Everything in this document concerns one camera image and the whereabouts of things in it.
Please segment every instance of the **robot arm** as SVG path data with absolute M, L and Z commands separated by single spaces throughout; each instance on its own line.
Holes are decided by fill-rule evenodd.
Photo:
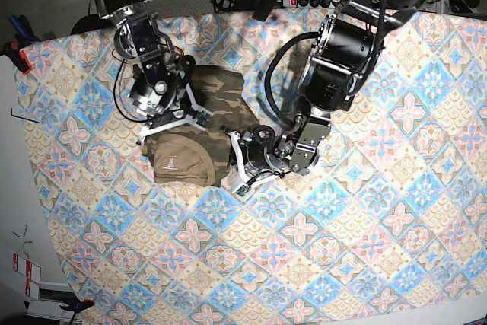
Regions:
M 135 83 L 129 99 L 145 119 L 127 119 L 144 123 L 141 138 L 183 124 L 199 129 L 212 113 L 200 106 L 191 87 L 196 67 L 190 56 L 177 55 L 168 35 L 158 29 L 156 14 L 145 5 L 151 0 L 95 0 L 99 15 L 112 18 L 117 52 L 125 59 L 136 59 Z M 331 131 L 331 113 L 347 111 L 373 71 L 382 50 L 384 36 L 405 24 L 427 0 L 338 0 L 318 32 L 304 33 L 289 41 L 272 61 L 265 78 L 266 98 L 279 118 L 284 132 L 275 136 L 268 126 L 254 131 L 225 131 L 234 151 L 237 171 L 231 189 L 245 197 L 258 186 L 287 173 L 309 174 L 318 160 L 317 147 Z M 394 9 L 394 15 L 386 14 Z M 376 33 L 339 19 L 348 14 L 377 28 Z M 298 85 L 294 115 L 289 119 L 275 104 L 270 88 L 274 68 L 297 42 L 315 39 Z M 170 120 L 159 127 L 162 116 Z

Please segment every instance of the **power strip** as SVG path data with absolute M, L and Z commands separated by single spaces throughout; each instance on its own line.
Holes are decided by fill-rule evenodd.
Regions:
M 282 0 L 283 8 L 329 8 L 331 0 Z

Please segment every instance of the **screw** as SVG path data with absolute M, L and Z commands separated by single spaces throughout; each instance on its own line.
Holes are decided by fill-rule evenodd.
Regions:
M 167 84 L 164 81 L 158 81 L 155 85 L 155 91 L 158 94 L 164 94 L 167 90 Z

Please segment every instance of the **patterned tablecloth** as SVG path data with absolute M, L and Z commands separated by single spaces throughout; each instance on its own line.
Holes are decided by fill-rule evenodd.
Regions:
M 322 19 L 277 11 L 265 24 L 243 13 L 160 26 L 198 63 L 242 72 L 264 122 L 270 59 Z M 112 35 L 33 45 L 34 70 L 16 77 L 21 112 L 40 121 L 24 124 L 25 139 L 53 245 L 76 294 L 96 301 L 88 321 L 327 322 L 487 289 L 486 22 L 417 14 L 390 34 L 350 112 L 333 114 L 312 174 L 245 203 L 153 183 L 140 126 L 112 101 Z M 278 67 L 279 101 L 307 46 Z

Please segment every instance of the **white paper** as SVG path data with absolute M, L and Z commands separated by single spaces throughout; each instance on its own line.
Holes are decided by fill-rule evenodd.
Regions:
M 32 272 L 30 274 L 30 279 L 32 282 L 40 284 L 40 266 L 35 265 L 32 263 Z
M 30 281 L 29 297 L 35 298 L 36 300 L 39 299 L 39 285 L 32 281 Z
M 17 255 L 17 271 L 23 276 L 27 275 L 27 261 L 23 257 L 18 255 Z

